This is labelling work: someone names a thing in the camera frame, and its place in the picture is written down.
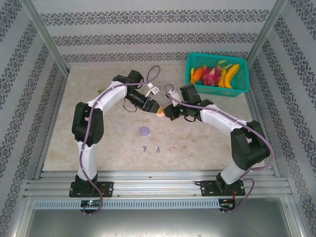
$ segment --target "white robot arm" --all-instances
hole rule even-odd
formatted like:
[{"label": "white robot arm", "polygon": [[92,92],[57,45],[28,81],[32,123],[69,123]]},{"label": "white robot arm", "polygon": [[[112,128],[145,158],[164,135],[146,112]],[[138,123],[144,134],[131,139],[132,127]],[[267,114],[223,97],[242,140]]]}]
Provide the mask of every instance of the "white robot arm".
[{"label": "white robot arm", "polygon": [[[195,87],[191,84],[181,87],[180,91],[185,104],[210,108],[211,110],[187,107],[173,101],[172,105],[164,109],[166,117],[175,120],[180,116],[192,116],[195,120],[197,119],[214,126],[231,139],[233,162],[216,177],[216,185],[222,192],[224,192],[229,185],[238,181],[250,167],[263,161],[270,155],[269,148],[261,139],[234,121],[249,126],[264,137],[259,122],[239,120],[220,110],[211,101],[201,101]],[[169,90],[168,95],[180,101],[180,95],[175,90]]]},{"label": "white robot arm", "polygon": [[[89,196],[95,192],[88,180],[91,180],[93,183],[97,182],[97,143],[103,136],[103,117],[109,111],[109,109],[120,99],[126,98],[137,108],[145,112],[157,113],[159,111],[160,105],[158,102],[148,97],[148,94],[145,96],[138,92],[137,86],[123,85],[140,83],[141,80],[143,80],[142,75],[134,70],[132,70],[127,77],[118,75],[113,79],[113,82],[106,89],[109,90],[108,93],[105,95],[101,94],[88,103],[79,102],[76,105],[72,133],[75,135],[75,139],[78,142],[79,153],[81,154],[82,152],[80,160],[82,166],[79,166],[79,170],[75,178],[76,190],[79,190],[79,193],[86,193],[87,196]],[[88,127],[89,115],[93,105],[95,105],[95,107],[91,116],[89,133],[86,144],[83,147],[83,142]]]},{"label": "white robot arm", "polygon": [[[110,84],[110,86],[107,88],[113,88],[116,85],[122,84],[121,82],[114,81]],[[114,88],[112,91],[107,93],[101,100],[99,100],[99,103],[95,107],[95,109],[100,109],[102,111],[102,116],[104,117],[105,114],[108,112],[108,110],[120,99],[123,99],[127,94],[127,86],[120,86],[117,88]],[[101,95],[96,97],[95,99],[89,101],[87,105],[89,107],[92,107],[93,104],[99,99]],[[77,141],[79,153],[82,150],[82,144],[83,141]],[[93,180],[93,178],[97,175],[96,170],[96,157],[97,157],[97,144],[92,144],[91,146],[88,146],[85,144],[84,151],[82,154],[82,165],[84,167],[84,170],[86,174],[88,175],[89,179]],[[86,180],[86,177],[84,176],[81,167],[79,167],[77,175],[79,178]]]}]

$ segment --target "vent slot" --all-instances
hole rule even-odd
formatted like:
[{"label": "vent slot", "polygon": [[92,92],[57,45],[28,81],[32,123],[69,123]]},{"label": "vent slot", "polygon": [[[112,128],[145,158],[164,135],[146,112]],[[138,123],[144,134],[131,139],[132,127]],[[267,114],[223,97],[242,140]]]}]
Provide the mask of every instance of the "vent slot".
[{"label": "vent slot", "polygon": [[[37,210],[80,209],[80,200],[37,200]],[[104,200],[102,209],[208,209],[219,208],[218,199],[180,200]]]}]

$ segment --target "plastic basket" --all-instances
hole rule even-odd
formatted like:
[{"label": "plastic basket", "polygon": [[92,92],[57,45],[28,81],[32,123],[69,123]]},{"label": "plastic basket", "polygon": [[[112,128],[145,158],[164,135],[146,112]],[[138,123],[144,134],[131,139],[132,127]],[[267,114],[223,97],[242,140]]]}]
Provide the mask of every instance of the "plastic basket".
[{"label": "plastic basket", "polygon": [[233,89],[207,86],[207,85],[196,85],[198,93],[222,95],[236,97],[241,93],[245,93],[249,90],[249,71],[247,61],[243,58],[206,54],[206,53],[190,53],[187,60],[186,68],[186,83],[190,84],[191,78],[191,68],[198,68],[204,64],[210,68],[216,67],[218,61],[226,60],[222,66],[227,64],[240,64],[240,69],[231,81],[231,86]]}]

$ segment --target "mounting plate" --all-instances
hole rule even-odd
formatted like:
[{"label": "mounting plate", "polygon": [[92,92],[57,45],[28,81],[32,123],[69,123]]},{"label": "mounting plate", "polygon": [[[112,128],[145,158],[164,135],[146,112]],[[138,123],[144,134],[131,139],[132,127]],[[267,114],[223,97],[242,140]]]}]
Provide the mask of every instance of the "mounting plate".
[{"label": "mounting plate", "polygon": [[196,181],[195,184],[200,186],[202,197],[233,196],[234,190],[236,196],[246,195],[242,180],[237,180],[233,184],[228,185],[224,192],[218,189],[215,180]]},{"label": "mounting plate", "polygon": [[[111,198],[113,194],[113,182],[99,182],[97,187],[101,190],[104,198]],[[80,191],[79,186],[76,182],[72,182],[69,191],[69,197],[71,198],[97,198],[100,197],[98,192],[94,192],[93,195],[83,193]]]}]

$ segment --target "small purple object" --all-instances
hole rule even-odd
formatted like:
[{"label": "small purple object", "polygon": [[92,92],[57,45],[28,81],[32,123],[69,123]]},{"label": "small purple object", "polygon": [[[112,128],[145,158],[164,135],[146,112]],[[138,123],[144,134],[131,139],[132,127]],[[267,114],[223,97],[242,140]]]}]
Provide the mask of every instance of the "small purple object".
[{"label": "small purple object", "polygon": [[139,133],[142,135],[142,136],[147,136],[149,134],[149,128],[147,127],[141,127],[140,130],[139,130]]}]

